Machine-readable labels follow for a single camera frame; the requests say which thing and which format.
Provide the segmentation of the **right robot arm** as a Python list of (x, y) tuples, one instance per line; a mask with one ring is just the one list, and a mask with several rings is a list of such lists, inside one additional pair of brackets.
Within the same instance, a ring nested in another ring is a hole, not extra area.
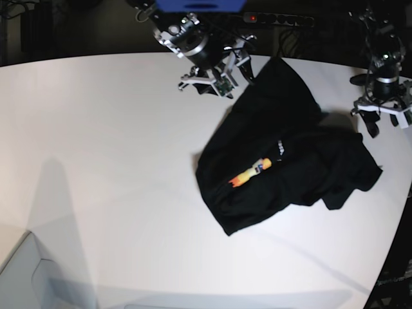
[(233, 18), (244, 1), (128, 1), (139, 23), (149, 21), (158, 43), (192, 63), (178, 89), (232, 98), (238, 87), (233, 70), (253, 84), (250, 51), (255, 35), (241, 35)]

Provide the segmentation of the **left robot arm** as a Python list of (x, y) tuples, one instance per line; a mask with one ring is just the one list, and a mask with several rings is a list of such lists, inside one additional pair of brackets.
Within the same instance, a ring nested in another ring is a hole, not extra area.
[(352, 115), (358, 115), (372, 138), (377, 137), (380, 115), (390, 116), (393, 126), (411, 126), (411, 81), (400, 81), (406, 48), (398, 34), (397, 9), (388, 1), (368, 1), (358, 15), (366, 31), (369, 52), (366, 73), (350, 78), (364, 93), (353, 103)]

